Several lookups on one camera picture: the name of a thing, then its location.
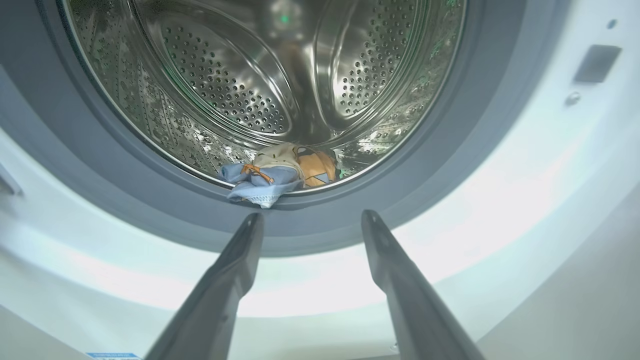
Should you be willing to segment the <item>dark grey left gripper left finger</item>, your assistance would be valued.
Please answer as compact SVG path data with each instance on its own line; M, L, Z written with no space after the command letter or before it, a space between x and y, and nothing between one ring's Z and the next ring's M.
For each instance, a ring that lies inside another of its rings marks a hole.
M265 219L248 215L144 360L227 360L239 303L253 287Z

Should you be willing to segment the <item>stainless steel washing drum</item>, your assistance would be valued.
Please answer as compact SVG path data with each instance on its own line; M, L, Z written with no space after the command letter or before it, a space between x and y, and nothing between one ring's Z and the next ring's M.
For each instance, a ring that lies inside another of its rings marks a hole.
M333 159L333 187L404 148L457 60L468 0L57 0L117 116L192 175L265 147Z

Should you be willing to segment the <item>grey rubber door gasket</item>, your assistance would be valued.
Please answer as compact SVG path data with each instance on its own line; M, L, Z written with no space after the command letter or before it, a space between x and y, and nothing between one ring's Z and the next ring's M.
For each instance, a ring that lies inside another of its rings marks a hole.
M389 228L432 209L514 125L567 18L570 0L468 0L458 55L405 146L352 182L283 196L263 252L314 255L361 241L361 214ZM86 73L57 0L0 0L0 129L90 204L190 248L221 251L258 205L227 199L132 132Z

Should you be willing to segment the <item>white washing machine body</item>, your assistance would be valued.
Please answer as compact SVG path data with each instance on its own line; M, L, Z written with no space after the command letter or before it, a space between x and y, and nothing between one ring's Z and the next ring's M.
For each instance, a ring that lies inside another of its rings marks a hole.
M387 225L474 340L640 183L640 0L569 1L505 137L426 214ZM144 357L223 250L178 244L92 205L2 129L0 184L9 187L0 194L0 305L84 354ZM267 256L263 210L275 204L256 212L262 257L230 357L395 356L362 231L345 248Z

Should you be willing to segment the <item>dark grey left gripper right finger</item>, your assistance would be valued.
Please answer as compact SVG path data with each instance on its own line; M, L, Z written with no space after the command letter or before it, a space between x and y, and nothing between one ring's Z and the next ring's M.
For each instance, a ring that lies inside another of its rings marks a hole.
M361 229L370 273L386 295L400 360L485 360L374 210Z

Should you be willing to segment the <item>cream garment with orange print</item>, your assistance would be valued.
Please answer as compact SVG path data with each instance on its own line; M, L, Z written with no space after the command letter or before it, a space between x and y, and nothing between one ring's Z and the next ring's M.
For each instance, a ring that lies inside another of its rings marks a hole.
M336 182L339 177L333 157L308 146L289 142L263 148L250 165L244 166L243 171L251 171L274 184L275 179L266 174L266 169L275 167L293 170L295 180L302 181L303 188L325 186Z

